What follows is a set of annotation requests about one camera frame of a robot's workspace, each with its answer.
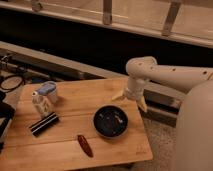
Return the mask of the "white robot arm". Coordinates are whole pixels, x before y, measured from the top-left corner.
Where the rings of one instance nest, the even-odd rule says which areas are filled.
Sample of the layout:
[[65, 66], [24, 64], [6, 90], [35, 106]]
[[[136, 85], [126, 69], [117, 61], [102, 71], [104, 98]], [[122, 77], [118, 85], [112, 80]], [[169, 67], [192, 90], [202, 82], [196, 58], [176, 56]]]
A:
[[213, 68], [159, 65], [152, 56], [130, 59], [128, 81], [113, 100], [127, 98], [144, 112], [150, 80], [186, 94], [176, 122], [170, 171], [213, 171]]

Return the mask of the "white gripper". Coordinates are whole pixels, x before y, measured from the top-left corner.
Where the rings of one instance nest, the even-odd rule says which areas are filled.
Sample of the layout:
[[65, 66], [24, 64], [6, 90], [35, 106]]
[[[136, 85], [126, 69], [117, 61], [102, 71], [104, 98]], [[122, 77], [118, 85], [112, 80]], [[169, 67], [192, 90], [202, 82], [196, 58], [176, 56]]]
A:
[[138, 107], [143, 111], [147, 112], [148, 107], [145, 102], [145, 98], [143, 97], [144, 87], [147, 84], [146, 81], [142, 79], [136, 79], [129, 77], [127, 81], [127, 86], [124, 89], [124, 93], [121, 91], [112, 97], [112, 101], [116, 100], [124, 100], [125, 96], [134, 101], [138, 101]]

